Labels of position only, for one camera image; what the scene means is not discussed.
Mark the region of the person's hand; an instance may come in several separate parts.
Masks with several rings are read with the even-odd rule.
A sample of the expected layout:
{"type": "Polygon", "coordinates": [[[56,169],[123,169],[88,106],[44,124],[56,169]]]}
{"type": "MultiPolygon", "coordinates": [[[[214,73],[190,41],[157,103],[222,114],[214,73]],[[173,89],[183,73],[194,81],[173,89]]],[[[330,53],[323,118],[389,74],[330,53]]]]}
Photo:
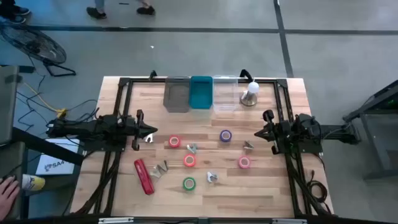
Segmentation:
{"type": "Polygon", "coordinates": [[[19,191],[19,182],[15,176],[0,179],[0,219],[10,212],[19,191]]]}

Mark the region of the grey metal stand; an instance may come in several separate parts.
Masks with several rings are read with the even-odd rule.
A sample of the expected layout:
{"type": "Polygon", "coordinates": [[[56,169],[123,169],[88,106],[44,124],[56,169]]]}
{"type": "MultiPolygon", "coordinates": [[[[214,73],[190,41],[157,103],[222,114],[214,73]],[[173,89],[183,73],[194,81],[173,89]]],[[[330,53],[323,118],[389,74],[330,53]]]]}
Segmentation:
{"type": "Polygon", "coordinates": [[[349,123],[357,118],[380,166],[364,180],[398,177],[398,80],[371,95],[343,120],[349,123]]]}

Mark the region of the green tape roll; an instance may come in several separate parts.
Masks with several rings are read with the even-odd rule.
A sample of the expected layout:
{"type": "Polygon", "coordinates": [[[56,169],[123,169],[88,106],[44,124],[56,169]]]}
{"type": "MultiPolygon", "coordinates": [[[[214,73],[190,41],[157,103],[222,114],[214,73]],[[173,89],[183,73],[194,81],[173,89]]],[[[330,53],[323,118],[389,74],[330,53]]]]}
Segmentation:
{"type": "Polygon", "coordinates": [[[183,180],[183,188],[186,191],[192,191],[196,187],[196,181],[193,177],[187,177],[183,180]]]}

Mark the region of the grey translucent plastic bin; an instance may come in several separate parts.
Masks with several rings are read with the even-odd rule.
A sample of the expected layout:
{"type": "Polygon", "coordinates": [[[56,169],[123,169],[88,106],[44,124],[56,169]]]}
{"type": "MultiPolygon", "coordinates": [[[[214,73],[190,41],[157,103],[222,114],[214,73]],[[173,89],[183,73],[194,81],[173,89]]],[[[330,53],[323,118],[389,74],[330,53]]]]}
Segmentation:
{"type": "Polygon", "coordinates": [[[163,105],[169,113],[187,113],[189,106],[189,77],[167,77],[163,105]]]}

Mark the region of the white bulb brass lamp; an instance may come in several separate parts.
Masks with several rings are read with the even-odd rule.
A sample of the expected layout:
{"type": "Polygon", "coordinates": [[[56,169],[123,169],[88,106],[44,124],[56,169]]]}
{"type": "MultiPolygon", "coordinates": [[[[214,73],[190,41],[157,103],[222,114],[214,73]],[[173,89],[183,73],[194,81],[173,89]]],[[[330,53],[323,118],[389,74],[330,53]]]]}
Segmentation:
{"type": "Polygon", "coordinates": [[[240,102],[244,106],[254,106],[257,103],[257,94],[259,92],[259,84],[251,82],[240,97],[240,102]]]}

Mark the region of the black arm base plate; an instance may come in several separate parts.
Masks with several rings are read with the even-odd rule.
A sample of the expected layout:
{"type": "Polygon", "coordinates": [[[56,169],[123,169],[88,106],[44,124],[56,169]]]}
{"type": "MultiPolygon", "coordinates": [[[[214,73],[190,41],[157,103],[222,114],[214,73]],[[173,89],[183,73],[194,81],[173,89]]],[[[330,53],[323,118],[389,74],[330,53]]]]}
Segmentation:
{"type": "Polygon", "coordinates": [[[121,152],[125,150],[127,137],[116,139],[81,139],[86,151],[121,152]]]}
{"type": "Polygon", "coordinates": [[[277,140],[277,147],[280,153],[311,153],[319,154],[323,152],[322,146],[318,141],[311,139],[287,139],[277,140]]]}

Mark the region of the silver metal bracket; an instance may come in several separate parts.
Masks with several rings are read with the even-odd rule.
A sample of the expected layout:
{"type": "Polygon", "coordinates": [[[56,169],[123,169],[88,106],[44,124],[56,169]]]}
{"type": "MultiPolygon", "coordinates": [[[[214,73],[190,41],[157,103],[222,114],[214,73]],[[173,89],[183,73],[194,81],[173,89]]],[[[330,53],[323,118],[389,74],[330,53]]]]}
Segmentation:
{"type": "Polygon", "coordinates": [[[273,218],[271,224],[308,224],[305,219],[273,218]]]}
{"type": "Polygon", "coordinates": [[[123,223],[133,223],[134,217],[109,217],[100,218],[98,224],[123,224],[123,223]]]}

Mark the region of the white printed box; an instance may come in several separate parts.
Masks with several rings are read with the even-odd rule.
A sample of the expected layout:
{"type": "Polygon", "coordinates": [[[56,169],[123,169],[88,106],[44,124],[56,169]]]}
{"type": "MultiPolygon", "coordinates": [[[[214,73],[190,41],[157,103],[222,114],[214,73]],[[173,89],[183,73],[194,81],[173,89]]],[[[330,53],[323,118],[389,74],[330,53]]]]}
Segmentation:
{"type": "MultiPolygon", "coordinates": [[[[80,142],[77,139],[72,139],[71,141],[67,139],[47,139],[48,142],[54,143],[58,146],[61,146],[65,149],[68,149],[71,152],[78,152],[78,143],[80,142]]],[[[70,175],[73,174],[75,165],[69,162],[65,162],[61,159],[57,159],[54,157],[47,156],[42,154],[39,159],[39,163],[37,166],[37,170],[35,172],[36,175],[70,175]]]]}

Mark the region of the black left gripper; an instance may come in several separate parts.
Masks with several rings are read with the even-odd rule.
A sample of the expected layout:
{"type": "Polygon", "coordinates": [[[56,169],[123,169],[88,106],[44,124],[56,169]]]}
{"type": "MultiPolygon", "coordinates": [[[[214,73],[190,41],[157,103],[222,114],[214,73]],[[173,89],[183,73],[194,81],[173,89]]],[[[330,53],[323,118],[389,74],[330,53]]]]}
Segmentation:
{"type": "Polygon", "coordinates": [[[150,135],[158,131],[157,128],[148,124],[144,124],[143,119],[144,113],[142,110],[137,110],[135,118],[130,115],[126,118],[127,135],[134,136],[132,141],[132,148],[134,151],[138,151],[140,149],[140,139],[144,139],[145,135],[150,135]]]}

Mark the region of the teal plastic bin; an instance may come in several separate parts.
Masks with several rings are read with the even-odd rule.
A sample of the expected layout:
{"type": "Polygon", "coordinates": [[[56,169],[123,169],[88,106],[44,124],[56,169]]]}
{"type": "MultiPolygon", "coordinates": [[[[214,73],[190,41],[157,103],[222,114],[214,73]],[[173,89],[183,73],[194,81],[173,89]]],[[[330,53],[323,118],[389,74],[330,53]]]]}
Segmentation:
{"type": "Polygon", "coordinates": [[[213,104],[213,78],[192,76],[190,79],[189,104],[192,109],[208,110],[213,104]]]}

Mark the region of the red stapler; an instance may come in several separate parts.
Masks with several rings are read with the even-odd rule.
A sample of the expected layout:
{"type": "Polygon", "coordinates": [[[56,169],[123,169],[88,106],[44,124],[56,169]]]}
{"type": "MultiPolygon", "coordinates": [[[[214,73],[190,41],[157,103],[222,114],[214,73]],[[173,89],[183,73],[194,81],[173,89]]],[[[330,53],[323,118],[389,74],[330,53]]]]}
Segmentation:
{"type": "Polygon", "coordinates": [[[137,159],[134,161],[134,167],[138,174],[138,178],[141,182],[142,189],[146,195],[151,195],[155,192],[152,179],[146,169],[144,161],[142,159],[137,159]]]}

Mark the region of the black diagonal frame strut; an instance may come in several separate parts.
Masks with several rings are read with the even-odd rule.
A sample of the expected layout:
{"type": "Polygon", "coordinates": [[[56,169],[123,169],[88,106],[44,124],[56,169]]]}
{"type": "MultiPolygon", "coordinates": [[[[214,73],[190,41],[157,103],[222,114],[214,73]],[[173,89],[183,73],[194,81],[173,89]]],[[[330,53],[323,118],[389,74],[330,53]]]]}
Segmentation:
{"type": "Polygon", "coordinates": [[[12,141],[23,142],[26,147],[31,150],[41,152],[45,155],[61,159],[78,166],[81,166],[84,160],[84,156],[80,154],[69,151],[68,149],[58,146],[52,142],[38,138],[37,136],[25,132],[19,128],[12,129],[12,141]]]}

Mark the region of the black aluminium table frame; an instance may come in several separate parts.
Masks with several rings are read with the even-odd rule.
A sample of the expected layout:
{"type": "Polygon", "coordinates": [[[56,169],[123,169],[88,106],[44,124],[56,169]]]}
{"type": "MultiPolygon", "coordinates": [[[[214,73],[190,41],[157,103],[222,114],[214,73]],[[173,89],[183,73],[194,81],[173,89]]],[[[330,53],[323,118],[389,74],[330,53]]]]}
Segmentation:
{"type": "Polygon", "coordinates": [[[291,218],[293,203],[304,209],[301,190],[290,193],[285,156],[274,155],[272,143],[255,137],[264,126],[262,114],[272,110],[274,121],[288,119],[296,113],[309,113],[303,80],[299,78],[263,78],[259,80],[256,106],[238,105],[234,112],[215,113],[213,109],[169,113],[163,105],[165,83],[161,78],[133,78],[129,110],[144,112],[144,121],[155,126],[152,143],[140,142],[134,151],[130,143],[121,154],[115,184],[105,192],[114,194],[110,204],[113,216],[129,217],[221,217],[221,218],[291,218]],[[230,142],[220,141],[220,132],[231,131],[230,142]],[[169,138],[177,135],[179,147],[170,147],[169,138]],[[254,149],[243,148],[249,141],[254,149]],[[183,159],[192,154],[187,145],[197,144],[196,164],[186,167],[183,159]],[[251,160],[248,169],[238,165],[241,156],[251,160]],[[151,177],[155,192],[146,195],[138,178],[134,161],[142,159],[150,175],[157,164],[167,161],[169,170],[161,178],[151,177]],[[207,181],[214,172],[218,180],[207,181]],[[193,177],[196,187],[183,188],[183,180],[193,177]]]}

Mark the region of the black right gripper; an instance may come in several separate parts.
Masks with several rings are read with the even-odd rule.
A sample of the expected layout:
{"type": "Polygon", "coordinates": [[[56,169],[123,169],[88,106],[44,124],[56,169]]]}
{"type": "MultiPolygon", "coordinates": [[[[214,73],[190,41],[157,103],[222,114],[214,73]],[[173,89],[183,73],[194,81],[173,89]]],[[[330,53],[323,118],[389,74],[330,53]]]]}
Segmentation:
{"type": "Polygon", "coordinates": [[[266,125],[260,131],[257,131],[255,137],[265,139],[266,141],[273,142],[274,145],[271,147],[274,155],[283,154],[280,153],[277,147],[277,140],[280,138],[290,139],[291,125],[288,121],[282,120],[279,123],[274,123],[274,113],[272,110],[265,110],[262,114],[263,120],[266,125]]]}

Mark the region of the yellow and white can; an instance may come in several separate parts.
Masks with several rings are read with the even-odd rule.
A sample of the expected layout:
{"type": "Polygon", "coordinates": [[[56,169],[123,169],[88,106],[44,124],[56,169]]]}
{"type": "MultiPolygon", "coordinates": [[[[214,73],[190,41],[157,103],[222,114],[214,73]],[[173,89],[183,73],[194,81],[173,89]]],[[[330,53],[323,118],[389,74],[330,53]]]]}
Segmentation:
{"type": "Polygon", "coordinates": [[[39,191],[45,186],[45,179],[35,175],[22,175],[21,188],[27,191],[39,191]]]}

